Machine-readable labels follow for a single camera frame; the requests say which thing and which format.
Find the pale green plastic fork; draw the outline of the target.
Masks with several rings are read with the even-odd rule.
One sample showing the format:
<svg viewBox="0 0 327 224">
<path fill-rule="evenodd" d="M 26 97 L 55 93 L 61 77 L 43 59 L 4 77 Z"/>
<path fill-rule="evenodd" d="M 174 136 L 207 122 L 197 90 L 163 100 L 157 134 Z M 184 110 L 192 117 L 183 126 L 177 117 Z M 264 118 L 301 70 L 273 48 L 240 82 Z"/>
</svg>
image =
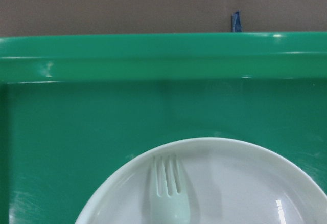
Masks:
<svg viewBox="0 0 327 224">
<path fill-rule="evenodd" d="M 190 223 L 190 200 L 184 171 L 175 155 L 152 160 L 150 171 L 151 223 Z"/>
</svg>

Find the green plastic tray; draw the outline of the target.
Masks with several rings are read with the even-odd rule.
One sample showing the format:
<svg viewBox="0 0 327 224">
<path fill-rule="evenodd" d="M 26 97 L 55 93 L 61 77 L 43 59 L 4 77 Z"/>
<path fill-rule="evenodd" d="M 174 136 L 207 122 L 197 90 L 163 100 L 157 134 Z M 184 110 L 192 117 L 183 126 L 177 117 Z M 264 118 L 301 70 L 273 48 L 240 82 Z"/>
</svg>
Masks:
<svg viewBox="0 0 327 224">
<path fill-rule="evenodd" d="M 326 33 L 1 38 L 1 223 L 74 223 L 155 146 L 266 147 L 326 189 Z"/>
</svg>

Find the white round plate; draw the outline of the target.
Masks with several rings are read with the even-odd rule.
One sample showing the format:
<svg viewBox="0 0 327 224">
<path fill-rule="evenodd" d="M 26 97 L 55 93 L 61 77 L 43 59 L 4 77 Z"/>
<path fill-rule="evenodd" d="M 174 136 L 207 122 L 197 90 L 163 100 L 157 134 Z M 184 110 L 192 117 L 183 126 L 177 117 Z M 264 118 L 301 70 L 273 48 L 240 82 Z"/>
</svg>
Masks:
<svg viewBox="0 0 327 224">
<path fill-rule="evenodd" d="M 190 223 L 326 223 L 326 194 L 289 160 L 251 143 L 191 138 L 150 149 L 113 173 L 77 223 L 151 223 L 152 160 L 175 155 L 184 171 Z"/>
</svg>

